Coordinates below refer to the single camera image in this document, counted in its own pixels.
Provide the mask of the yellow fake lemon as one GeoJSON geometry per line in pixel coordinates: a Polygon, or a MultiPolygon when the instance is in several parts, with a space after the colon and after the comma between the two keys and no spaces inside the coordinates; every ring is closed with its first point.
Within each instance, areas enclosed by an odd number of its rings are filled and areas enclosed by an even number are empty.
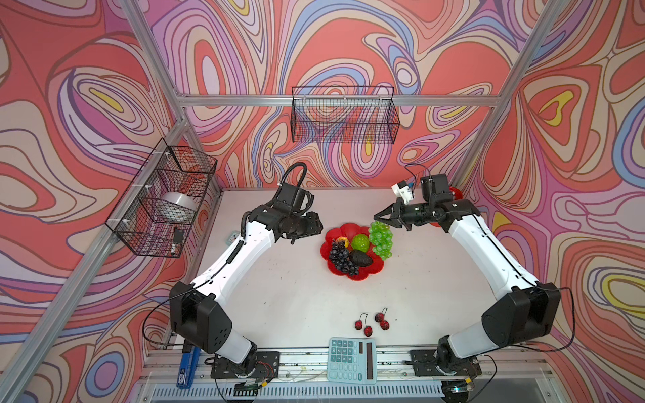
{"type": "Polygon", "coordinates": [[[338,245],[344,247],[346,250],[348,250],[349,247],[350,247],[350,241],[346,237],[338,237],[338,238],[336,238],[335,243],[337,243],[338,245]]]}

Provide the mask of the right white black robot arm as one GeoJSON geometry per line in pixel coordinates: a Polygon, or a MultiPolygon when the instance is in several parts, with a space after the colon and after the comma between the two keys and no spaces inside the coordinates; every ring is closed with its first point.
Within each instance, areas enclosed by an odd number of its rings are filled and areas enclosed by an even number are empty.
{"type": "Polygon", "coordinates": [[[439,373],[456,375],[481,354],[550,334],[562,299],[559,288],[529,273],[497,239],[475,204],[455,198],[445,174],[421,179],[420,203],[413,201],[406,181],[391,189],[396,200],[374,219],[406,231],[438,224],[472,258],[496,299],[479,322],[438,341],[432,362],[439,373]]]}

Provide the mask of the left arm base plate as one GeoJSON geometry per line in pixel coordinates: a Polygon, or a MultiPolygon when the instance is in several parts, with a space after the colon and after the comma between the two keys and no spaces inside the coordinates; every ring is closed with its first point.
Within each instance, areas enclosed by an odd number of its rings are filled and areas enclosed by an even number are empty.
{"type": "Polygon", "coordinates": [[[262,350],[255,353],[251,361],[235,364],[223,356],[215,355],[205,360],[211,366],[211,378],[263,380],[274,379],[279,375],[281,353],[277,350],[262,350]]]}

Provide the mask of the red flower-shaped fruit bowl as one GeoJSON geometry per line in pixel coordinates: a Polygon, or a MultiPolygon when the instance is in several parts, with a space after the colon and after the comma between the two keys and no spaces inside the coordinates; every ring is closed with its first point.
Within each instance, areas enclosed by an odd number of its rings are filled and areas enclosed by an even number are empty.
{"type": "Polygon", "coordinates": [[[385,261],[374,251],[369,230],[356,223],[345,223],[327,231],[320,255],[334,275],[361,281],[384,269],[385,261]]]}

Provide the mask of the green fake grape bunch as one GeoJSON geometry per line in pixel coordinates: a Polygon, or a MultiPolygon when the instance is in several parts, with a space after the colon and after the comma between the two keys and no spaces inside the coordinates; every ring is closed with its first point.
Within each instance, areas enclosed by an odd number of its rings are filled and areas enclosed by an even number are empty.
{"type": "Polygon", "coordinates": [[[374,221],[369,228],[369,241],[372,251],[382,260],[388,260],[392,256],[391,248],[393,246],[393,234],[391,227],[374,221]]]}

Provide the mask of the black fake grape bunch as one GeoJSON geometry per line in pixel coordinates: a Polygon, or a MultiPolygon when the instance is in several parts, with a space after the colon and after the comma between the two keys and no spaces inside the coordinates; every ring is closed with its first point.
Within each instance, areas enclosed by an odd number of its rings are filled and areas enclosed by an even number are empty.
{"type": "Polygon", "coordinates": [[[329,261],[332,263],[333,267],[341,274],[347,275],[349,277],[355,277],[359,275],[359,268],[354,266],[350,262],[349,254],[349,250],[346,250],[344,247],[338,245],[334,241],[331,243],[331,250],[329,251],[329,261]]]}

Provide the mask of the bumpy green fake fruit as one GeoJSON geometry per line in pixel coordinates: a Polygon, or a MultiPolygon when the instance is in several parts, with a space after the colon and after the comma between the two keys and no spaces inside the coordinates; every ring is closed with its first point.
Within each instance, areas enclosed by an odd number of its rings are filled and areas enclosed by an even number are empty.
{"type": "Polygon", "coordinates": [[[351,247],[353,250],[358,250],[363,253],[367,253],[370,249],[371,242],[369,236],[359,233],[352,238],[351,247]]]}

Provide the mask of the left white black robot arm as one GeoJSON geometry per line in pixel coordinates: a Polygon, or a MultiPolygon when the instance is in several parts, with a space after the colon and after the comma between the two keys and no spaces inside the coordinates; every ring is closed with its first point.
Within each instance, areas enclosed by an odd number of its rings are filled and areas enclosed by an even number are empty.
{"type": "Polygon", "coordinates": [[[207,354],[215,354],[249,376],[258,365],[257,345],[237,332],[225,312],[235,287],[254,263],[281,239],[295,243],[324,227],[311,210],[314,196],[302,187],[307,164],[289,166],[270,201],[243,214],[240,235],[201,275],[170,292],[171,330],[207,354]]]}

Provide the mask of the dark fake avocado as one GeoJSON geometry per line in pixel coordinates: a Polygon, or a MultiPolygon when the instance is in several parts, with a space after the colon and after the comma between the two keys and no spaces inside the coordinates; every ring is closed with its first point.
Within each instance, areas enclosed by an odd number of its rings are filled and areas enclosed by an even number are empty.
{"type": "Polygon", "coordinates": [[[349,254],[349,260],[358,268],[369,267],[373,264],[373,259],[361,250],[352,250],[349,254]]]}

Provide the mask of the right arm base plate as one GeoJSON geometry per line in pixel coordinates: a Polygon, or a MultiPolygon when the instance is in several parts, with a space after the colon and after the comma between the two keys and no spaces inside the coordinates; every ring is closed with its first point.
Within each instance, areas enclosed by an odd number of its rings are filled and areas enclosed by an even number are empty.
{"type": "Polygon", "coordinates": [[[482,374],[476,357],[460,359],[449,349],[440,346],[438,349],[413,349],[410,351],[409,364],[413,366],[415,376],[444,376],[476,378],[482,374]]]}

